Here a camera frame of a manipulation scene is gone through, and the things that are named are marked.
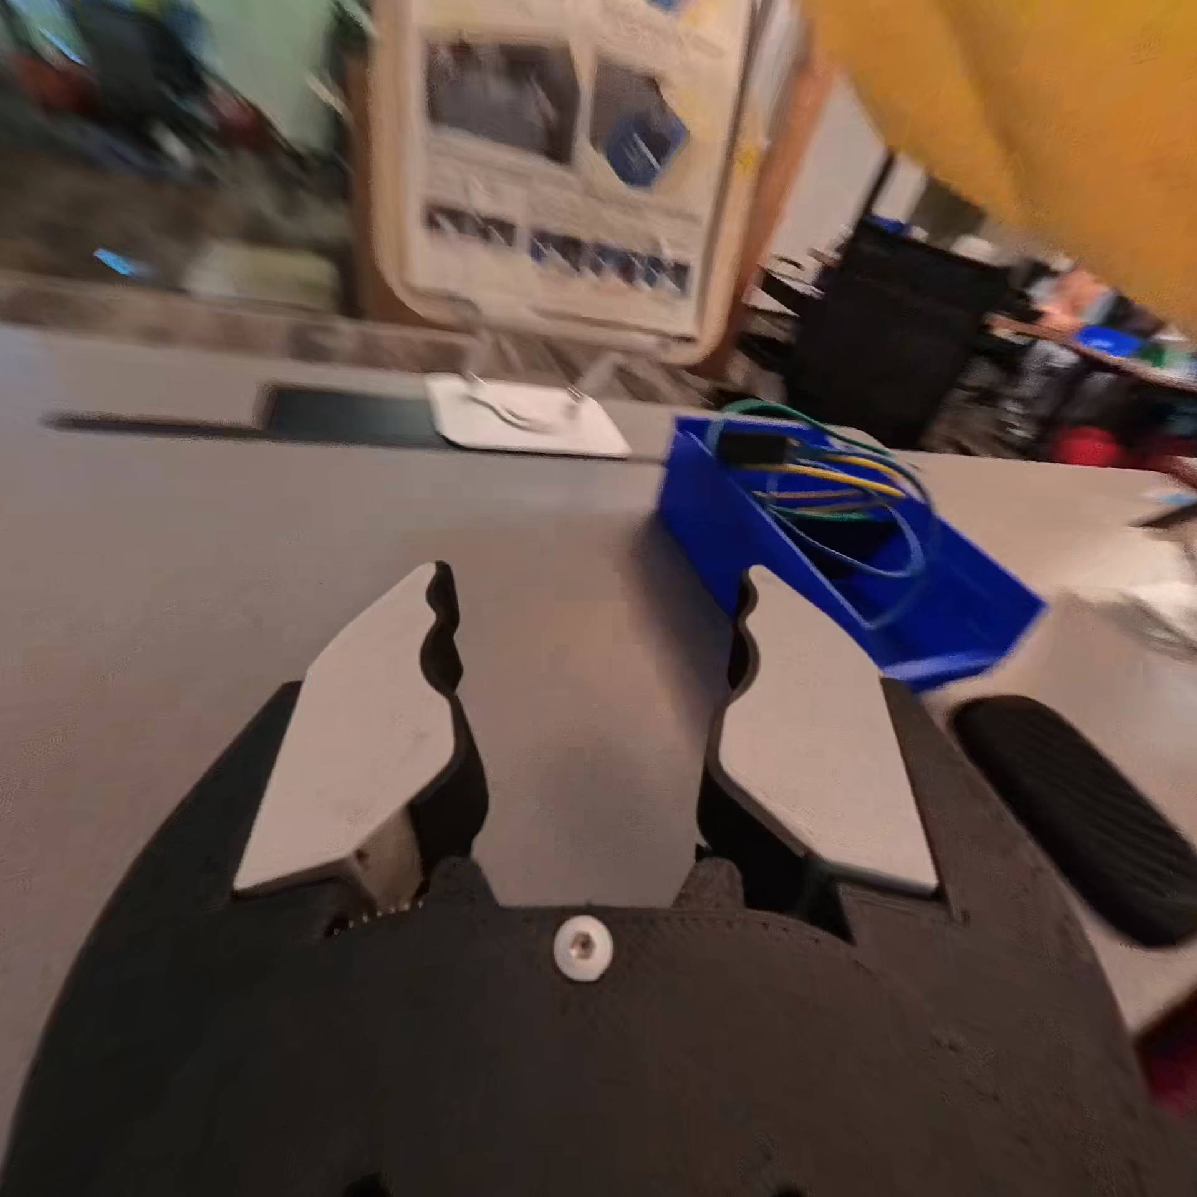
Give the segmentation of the yellow plastic bin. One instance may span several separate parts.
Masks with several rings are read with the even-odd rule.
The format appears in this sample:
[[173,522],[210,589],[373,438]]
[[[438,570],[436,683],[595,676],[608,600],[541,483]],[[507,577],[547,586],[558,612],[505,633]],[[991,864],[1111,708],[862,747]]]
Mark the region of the yellow plastic bin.
[[892,148],[1194,339],[1194,2],[802,7]]

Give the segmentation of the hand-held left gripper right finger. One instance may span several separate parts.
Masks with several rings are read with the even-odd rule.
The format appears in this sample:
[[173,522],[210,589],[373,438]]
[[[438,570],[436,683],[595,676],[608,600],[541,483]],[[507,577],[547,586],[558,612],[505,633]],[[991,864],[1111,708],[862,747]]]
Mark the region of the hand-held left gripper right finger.
[[732,631],[742,671],[711,726],[711,783],[832,878],[934,894],[933,851],[870,657],[763,565],[741,577]]

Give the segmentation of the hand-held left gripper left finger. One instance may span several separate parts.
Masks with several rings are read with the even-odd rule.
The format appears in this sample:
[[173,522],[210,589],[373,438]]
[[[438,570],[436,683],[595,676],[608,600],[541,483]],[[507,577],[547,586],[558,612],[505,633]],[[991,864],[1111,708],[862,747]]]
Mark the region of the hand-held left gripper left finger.
[[369,909],[408,907],[488,812],[458,697],[458,603],[427,562],[346,624],[307,667],[263,787],[237,895],[336,882]]

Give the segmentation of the white stand base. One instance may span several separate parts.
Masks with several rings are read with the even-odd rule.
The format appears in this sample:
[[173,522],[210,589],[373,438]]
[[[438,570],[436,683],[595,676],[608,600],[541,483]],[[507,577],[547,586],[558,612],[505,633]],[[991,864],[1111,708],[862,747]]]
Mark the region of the white stand base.
[[604,408],[574,386],[446,372],[427,375],[424,385],[436,432],[460,451],[585,459],[631,455]]

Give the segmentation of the blue plastic bin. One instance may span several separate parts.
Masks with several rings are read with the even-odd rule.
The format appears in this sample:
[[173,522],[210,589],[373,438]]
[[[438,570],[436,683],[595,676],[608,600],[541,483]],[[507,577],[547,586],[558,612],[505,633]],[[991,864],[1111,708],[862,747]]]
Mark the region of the blue plastic bin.
[[763,565],[836,622],[879,670],[924,693],[1004,660],[1045,602],[920,493],[877,496],[809,475],[732,469],[723,429],[785,435],[833,452],[823,431],[679,416],[656,515],[718,606],[735,616],[741,577]]

